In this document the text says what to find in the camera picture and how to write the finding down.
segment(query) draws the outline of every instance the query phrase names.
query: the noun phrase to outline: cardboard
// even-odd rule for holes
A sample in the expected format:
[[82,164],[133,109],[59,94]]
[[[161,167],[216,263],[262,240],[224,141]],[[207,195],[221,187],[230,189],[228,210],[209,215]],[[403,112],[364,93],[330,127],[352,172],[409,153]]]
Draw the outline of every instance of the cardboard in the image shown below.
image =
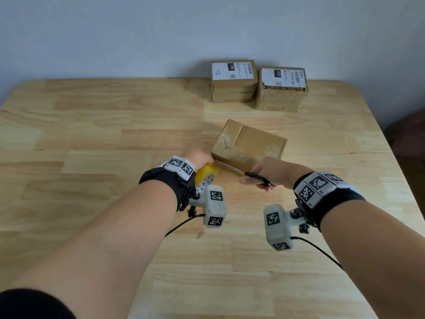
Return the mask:
[[[251,63],[252,73],[254,78],[250,79],[227,79],[215,80],[215,71],[213,66],[215,63]],[[257,67],[254,60],[237,59],[237,60],[216,60],[211,64],[211,102],[227,103],[227,102],[251,102],[254,98],[255,90],[258,84]]]
[[266,156],[281,159],[287,139],[227,120],[211,155],[218,166],[243,175]]
[[[263,69],[301,70],[304,73],[305,87],[279,87],[264,85]],[[255,108],[262,111],[297,112],[306,98],[309,88],[304,68],[261,66],[257,91],[255,93]]]

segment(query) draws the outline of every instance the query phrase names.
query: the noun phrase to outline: wood grain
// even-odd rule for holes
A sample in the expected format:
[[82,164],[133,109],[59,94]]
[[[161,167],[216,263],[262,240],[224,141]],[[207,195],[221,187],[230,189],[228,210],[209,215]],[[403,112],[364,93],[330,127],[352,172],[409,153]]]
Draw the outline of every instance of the wood grain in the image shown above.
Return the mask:
[[[422,216],[378,125],[350,84],[310,81],[299,112],[210,103],[208,79],[33,81],[0,112],[0,288],[58,248],[141,174],[185,146],[210,150],[227,119],[288,140],[284,159],[333,171],[425,234]],[[225,225],[200,219],[162,243],[131,318],[374,318],[347,275],[303,242],[274,252],[263,208],[295,206],[221,170]],[[177,213],[173,226],[187,218]],[[308,236],[327,252],[316,230]]]

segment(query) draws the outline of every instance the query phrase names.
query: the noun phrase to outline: tape roll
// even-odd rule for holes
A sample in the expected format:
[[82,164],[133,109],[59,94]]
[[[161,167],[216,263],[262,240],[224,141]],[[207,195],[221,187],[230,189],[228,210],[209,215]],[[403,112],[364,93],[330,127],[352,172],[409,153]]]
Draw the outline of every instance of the tape roll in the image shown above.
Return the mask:
[[213,183],[217,175],[218,170],[211,163],[207,163],[205,166],[199,169],[195,177],[196,191],[203,193],[205,188]]

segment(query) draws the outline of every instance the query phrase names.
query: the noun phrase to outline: forearm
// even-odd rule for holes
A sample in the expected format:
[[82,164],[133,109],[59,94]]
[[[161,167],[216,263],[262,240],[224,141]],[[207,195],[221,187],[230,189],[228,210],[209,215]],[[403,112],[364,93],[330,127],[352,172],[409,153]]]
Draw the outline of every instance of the forearm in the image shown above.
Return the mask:
[[329,211],[321,222],[321,231],[379,317],[423,317],[424,237],[360,200]]
[[176,195],[168,185],[146,181],[24,273],[13,287],[48,292],[78,318],[125,318],[176,207]]

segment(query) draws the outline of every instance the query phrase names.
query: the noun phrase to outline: taped cardboard box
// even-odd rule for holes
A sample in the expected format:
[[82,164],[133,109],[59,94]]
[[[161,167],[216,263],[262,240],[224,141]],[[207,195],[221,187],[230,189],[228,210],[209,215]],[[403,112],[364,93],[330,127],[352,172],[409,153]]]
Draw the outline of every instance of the taped cardboard box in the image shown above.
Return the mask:
[[255,108],[297,112],[309,92],[304,68],[260,67]]
[[211,155],[218,166],[242,175],[266,156],[281,159],[287,139],[227,120]]
[[211,102],[251,102],[258,84],[254,60],[218,60],[211,64]]

